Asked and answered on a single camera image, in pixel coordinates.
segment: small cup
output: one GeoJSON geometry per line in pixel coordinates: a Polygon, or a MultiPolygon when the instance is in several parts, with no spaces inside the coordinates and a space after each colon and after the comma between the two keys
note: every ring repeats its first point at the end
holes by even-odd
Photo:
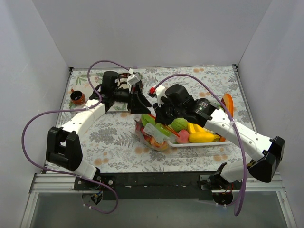
{"type": "Polygon", "coordinates": [[[71,89],[71,92],[72,92],[72,94],[71,94],[71,101],[74,104],[76,104],[76,105],[82,105],[82,104],[84,104],[86,102],[86,99],[85,99],[86,97],[85,97],[85,95],[81,91],[79,91],[79,90],[74,91],[74,89],[71,89]]]}

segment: gray wall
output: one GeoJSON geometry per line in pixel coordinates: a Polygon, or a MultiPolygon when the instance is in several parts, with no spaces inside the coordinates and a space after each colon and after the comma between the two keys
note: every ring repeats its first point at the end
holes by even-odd
{"type": "MultiPolygon", "coordinates": [[[[0,227],[16,228],[38,171],[22,153],[21,132],[37,113],[60,107],[68,68],[31,0],[0,0],[0,21],[0,227]]],[[[40,164],[55,120],[41,117],[26,135],[40,164]]]]}
{"type": "Polygon", "coordinates": [[[99,59],[130,67],[230,66],[271,0],[33,2],[67,64],[88,68],[99,59]]]}
{"type": "Polygon", "coordinates": [[[304,2],[273,0],[239,64],[259,132],[286,140],[279,167],[298,227],[304,227],[304,2]]]}

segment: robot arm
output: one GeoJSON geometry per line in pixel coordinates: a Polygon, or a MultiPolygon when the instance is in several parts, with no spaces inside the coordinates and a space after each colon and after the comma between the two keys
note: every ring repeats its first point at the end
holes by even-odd
{"type": "MultiPolygon", "coordinates": [[[[173,85],[167,90],[159,86],[154,93],[149,93],[149,95],[157,98],[157,103],[153,105],[156,122],[170,124],[175,118],[183,117],[188,122],[218,133],[239,146],[227,114],[209,100],[205,98],[194,100],[181,85],[173,85]]],[[[282,160],[285,141],[278,136],[271,139],[258,134],[237,121],[235,124],[245,151],[251,157],[247,160],[247,169],[250,174],[248,177],[270,182],[282,160]]],[[[210,177],[211,185],[221,187],[242,178],[242,161],[232,164],[223,163],[216,174],[210,177]]]]}
{"type": "Polygon", "coordinates": [[[127,79],[128,89],[118,88],[118,73],[107,71],[104,73],[102,84],[96,90],[102,97],[98,103],[98,95],[93,92],[86,103],[87,111],[76,114],[69,122],[59,128],[52,127],[48,131],[46,160],[64,167],[79,176],[94,179],[100,170],[83,159],[80,140],[84,133],[100,116],[105,114],[115,103],[127,103],[132,114],[149,114],[151,107],[141,90],[139,75],[131,75],[127,79]]]}

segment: wire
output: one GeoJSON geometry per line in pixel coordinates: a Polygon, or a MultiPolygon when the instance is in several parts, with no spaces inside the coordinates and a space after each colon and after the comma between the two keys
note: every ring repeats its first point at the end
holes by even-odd
{"type": "Polygon", "coordinates": [[[196,80],[198,83],[200,83],[203,87],[205,87],[205,89],[211,93],[211,95],[216,99],[217,102],[219,102],[219,104],[225,109],[226,113],[227,113],[227,116],[229,118],[229,120],[233,123],[232,124],[232,127],[234,128],[234,131],[236,133],[236,136],[237,136],[237,140],[238,140],[238,143],[239,143],[239,146],[241,148],[241,152],[242,152],[242,158],[243,158],[243,174],[244,174],[244,180],[243,180],[243,183],[242,183],[242,186],[241,186],[241,189],[240,189],[240,193],[239,195],[237,196],[237,199],[228,204],[227,206],[231,206],[231,205],[234,205],[238,202],[238,207],[234,207],[234,215],[235,216],[238,216],[239,213],[241,212],[242,210],[242,206],[243,206],[243,202],[244,202],[244,198],[245,198],[245,190],[246,190],[246,181],[247,181],[247,169],[246,169],[246,157],[245,157],[245,150],[244,150],[244,145],[243,145],[243,142],[241,140],[241,137],[239,135],[239,132],[238,132],[238,129],[237,129],[237,126],[235,124],[235,122],[233,121],[233,118],[230,114],[230,112],[228,111],[228,109],[226,108],[226,106],[222,103],[222,101],[202,82],[200,81],[198,78],[192,76],[192,75],[188,75],[188,74],[174,74],[174,75],[171,75],[171,76],[168,76],[166,77],[165,79],[163,79],[162,81],[160,81],[155,87],[154,89],[156,89],[157,87],[159,87],[163,82],[167,81],[168,79],[172,78],[172,77],[177,77],[177,76],[186,76],[186,77],[191,77],[193,78],[194,80],[196,80]]]}
{"type": "MultiPolygon", "coordinates": [[[[93,84],[92,84],[92,82],[91,82],[91,80],[90,80],[90,71],[91,71],[91,69],[92,69],[96,64],[98,64],[98,63],[103,63],[103,62],[113,63],[113,64],[116,64],[116,65],[120,66],[121,68],[124,68],[124,69],[126,69],[126,70],[129,70],[129,68],[126,68],[126,67],[124,67],[124,66],[122,66],[122,65],[120,65],[120,64],[118,64],[118,63],[116,63],[116,62],[114,62],[114,61],[111,61],[111,60],[100,60],[100,61],[94,62],[94,63],[89,67],[89,69],[88,69],[88,71],[87,71],[87,79],[88,79],[88,82],[89,82],[90,86],[93,88],[94,92],[98,95],[99,101],[98,101],[95,105],[89,107],[88,109],[95,108],[96,106],[98,106],[98,105],[101,103],[101,99],[102,99],[102,98],[101,98],[100,94],[97,92],[97,90],[95,89],[95,87],[93,86],[93,84]]],[[[86,108],[81,108],[81,109],[74,109],[74,110],[66,109],[66,110],[47,111],[47,112],[40,113],[40,114],[34,116],[32,119],[30,119],[29,122],[25,125],[25,127],[24,127],[24,129],[23,129],[23,131],[22,131],[22,136],[21,136],[21,146],[22,146],[22,150],[23,150],[24,156],[27,158],[27,160],[28,160],[31,164],[33,164],[34,166],[36,166],[36,167],[38,167],[38,168],[40,168],[40,169],[42,169],[42,170],[51,171],[51,172],[57,172],[57,173],[62,173],[62,174],[69,174],[69,175],[72,175],[72,176],[76,176],[76,174],[71,173],[71,172],[58,171],[58,170],[52,170],[52,169],[46,168],[46,167],[44,167],[44,166],[38,165],[38,164],[35,163],[33,160],[31,160],[31,158],[29,157],[29,155],[28,155],[28,153],[27,153],[27,151],[26,151],[26,149],[25,149],[25,142],[24,142],[24,141],[25,141],[25,133],[26,133],[26,130],[27,130],[27,128],[29,127],[29,125],[30,125],[34,120],[36,120],[38,117],[40,117],[40,116],[43,116],[43,115],[46,115],[46,114],[50,114],[50,113],[82,112],[82,111],[86,111],[86,110],[87,110],[86,108]]],[[[103,187],[109,189],[110,191],[113,192],[113,194],[115,195],[115,198],[116,198],[116,204],[115,204],[114,208],[113,208],[112,210],[110,210],[110,211],[103,211],[103,210],[101,210],[101,209],[92,207],[91,205],[88,205],[88,204],[86,204],[86,206],[88,206],[88,207],[90,207],[90,208],[93,208],[93,209],[95,209],[95,210],[97,210],[97,211],[99,211],[99,212],[101,212],[101,213],[104,213],[104,214],[110,214],[110,213],[112,213],[113,211],[115,211],[115,209],[116,209],[117,206],[118,206],[118,195],[117,195],[117,193],[116,193],[115,190],[113,190],[111,187],[109,187],[109,186],[107,186],[107,185],[105,185],[105,184],[102,184],[102,183],[100,183],[100,182],[97,182],[97,181],[95,181],[95,180],[90,180],[90,179],[85,178],[85,177],[80,177],[80,178],[82,178],[82,179],[84,179],[84,180],[86,180],[86,181],[89,181],[89,182],[98,184],[98,185],[100,185],[100,186],[103,186],[103,187]]]]}
{"type": "Polygon", "coordinates": [[[233,184],[231,184],[231,190],[230,190],[229,193],[232,193],[232,190],[233,190],[233,184]]]}
{"type": "Polygon", "coordinates": [[[230,187],[230,185],[228,185],[228,187],[227,187],[226,191],[221,192],[221,194],[224,194],[224,195],[225,195],[225,194],[226,194],[226,192],[228,191],[229,187],[230,187]]]}

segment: table surface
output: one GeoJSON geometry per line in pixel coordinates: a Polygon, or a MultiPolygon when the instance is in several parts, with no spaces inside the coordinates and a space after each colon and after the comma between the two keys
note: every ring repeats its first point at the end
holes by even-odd
{"type": "MultiPolygon", "coordinates": [[[[119,73],[125,70],[114,69],[119,73]]],[[[101,83],[103,70],[91,71],[91,81],[94,85],[101,83]]],[[[135,70],[143,76],[143,94],[148,94],[151,86],[167,76],[177,73],[191,74],[202,80],[214,93],[221,98],[225,93],[233,97],[234,117],[245,126],[253,129],[249,112],[246,108],[239,82],[233,68],[229,66],[183,67],[183,68],[139,68],[135,70]]],[[[170,87],[174,84],[186,87],[194,99],[205,97],[215,99],[196,81],[187,77],[174,77],[163,85],[170,87]]],[[[85,70],[74,70],[69,80],[63,109],[72,109],[70,91],[81,90],[88,98],[92,88],[86,78],[85,70]]],[[[151,104],[156,100],[148,97],[151,104]]],[[[126,110],[126,105],[115,104],[101,116],[80,139],[83,157],[92,165],[100,168],[101,172],[158,172],[158,171],[214,171],[223,162],[236,162],[242,159],[240,149],[233,145],[204,146],[197,148],[178,148],[158,152],[139,142],[134,129],[134,115],[126,110]]],[[[69,121],[75,113],[60,115],[59,126],[69,121]]],[[[48,163],[54,170],[65,169],[48,163]]]]}

